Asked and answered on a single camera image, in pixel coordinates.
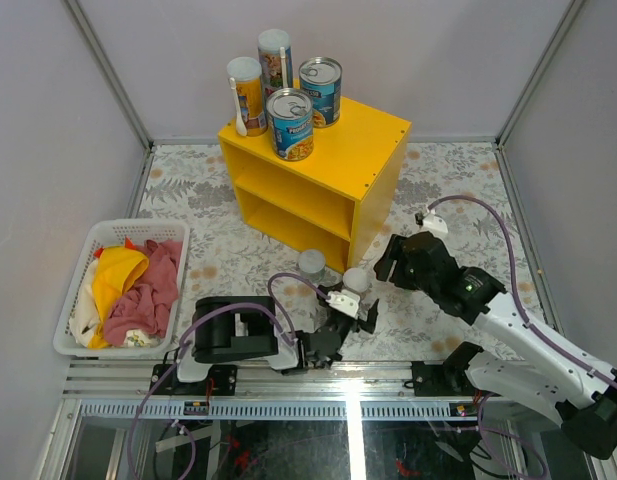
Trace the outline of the small yellow can white lid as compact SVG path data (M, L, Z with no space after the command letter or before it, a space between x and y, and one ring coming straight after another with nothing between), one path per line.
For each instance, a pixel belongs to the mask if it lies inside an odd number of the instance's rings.
M363 298L371 287L368 273L362 268L353 267L345 271L342 277L343 286L346 290Z

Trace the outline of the blue can silver pull-tab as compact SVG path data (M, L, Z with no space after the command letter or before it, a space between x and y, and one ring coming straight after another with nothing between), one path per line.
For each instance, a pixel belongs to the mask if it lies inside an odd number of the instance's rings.
M335 124L340 117L342 67L329 57L314 57L298 70L300 88L312 99L316 128Z

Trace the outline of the tall can with white spoon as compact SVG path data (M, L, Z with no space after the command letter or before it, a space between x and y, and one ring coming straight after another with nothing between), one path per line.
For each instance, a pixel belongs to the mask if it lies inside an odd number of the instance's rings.
M281 88L292 88L291 38L284 30L269 29L258 36L258 57L262 68L264 97Z

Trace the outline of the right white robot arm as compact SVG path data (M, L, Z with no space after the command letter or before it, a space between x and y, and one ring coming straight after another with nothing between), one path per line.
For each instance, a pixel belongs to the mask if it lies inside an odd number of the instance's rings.
M526 320L504 285L478 267L457 264L430 232L391 236L374 266L378 280L421 291L443 312L506 344L521 365L463 344L444 369L455 394L472 388L513 400L554 422L588 455L609 459L617 448L617 367L587 353L544 323Z

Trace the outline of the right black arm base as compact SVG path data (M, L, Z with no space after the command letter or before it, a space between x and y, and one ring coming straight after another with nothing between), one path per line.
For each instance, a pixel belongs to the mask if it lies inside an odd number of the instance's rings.
M484 349L471 342L462 342L442 363L411 363L411 381L415 396L472 396L476 388L468 380L469 363Z

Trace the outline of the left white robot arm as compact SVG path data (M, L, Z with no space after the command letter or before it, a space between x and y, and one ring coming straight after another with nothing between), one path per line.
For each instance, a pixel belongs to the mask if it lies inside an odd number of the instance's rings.
M186 352L177 360L172 382L185 394L196 394L215 365L264 360L284 375L328 369L342 359L341 349L351 333L375 332L380 301L364 310L361 297L342 283L316 287L325 321L312 332L298 330L291 342L272 323L276 312L271 296L208 297L196 303L194 321L219 309L221 313L198 325L186 338Z

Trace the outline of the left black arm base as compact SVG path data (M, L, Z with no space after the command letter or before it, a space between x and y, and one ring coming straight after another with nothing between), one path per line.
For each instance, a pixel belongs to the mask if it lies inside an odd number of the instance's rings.
M197 362L190 352L165 356L150 377L150 389L162 396L232 397L236 393L238 367L235 364Z

